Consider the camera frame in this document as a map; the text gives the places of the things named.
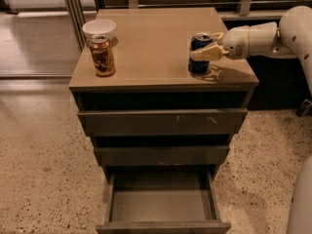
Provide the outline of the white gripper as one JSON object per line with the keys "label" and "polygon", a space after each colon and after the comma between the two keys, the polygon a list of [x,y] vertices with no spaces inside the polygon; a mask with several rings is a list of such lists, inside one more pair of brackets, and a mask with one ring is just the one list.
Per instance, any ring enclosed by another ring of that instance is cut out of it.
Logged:
{"label": "white gripper", "polygon": [[249,37],[250,28],[247,25],[234,27],[226,33],[213,33],[212,44],[191,51],[189,57],[194,61],[219,60],[225,55],[230,59],[246,59],[250,55]]}

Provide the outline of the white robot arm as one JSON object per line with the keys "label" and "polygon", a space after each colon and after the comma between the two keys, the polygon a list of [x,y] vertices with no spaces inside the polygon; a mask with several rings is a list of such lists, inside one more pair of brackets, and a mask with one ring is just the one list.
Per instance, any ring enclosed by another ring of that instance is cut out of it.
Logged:
{"label": "white robot arm", "polygon": [[[204,44],[190,50],[189,59],[192,61],[223,57],[246,59],[250,56],[297,58],[312,92],[312,9],[309,7],[289,9],[278,23],[245,25],[225,33],[200,32],[194,38]],[[287,234],[312,234],[312,155],[301,164],[294,184]]]}

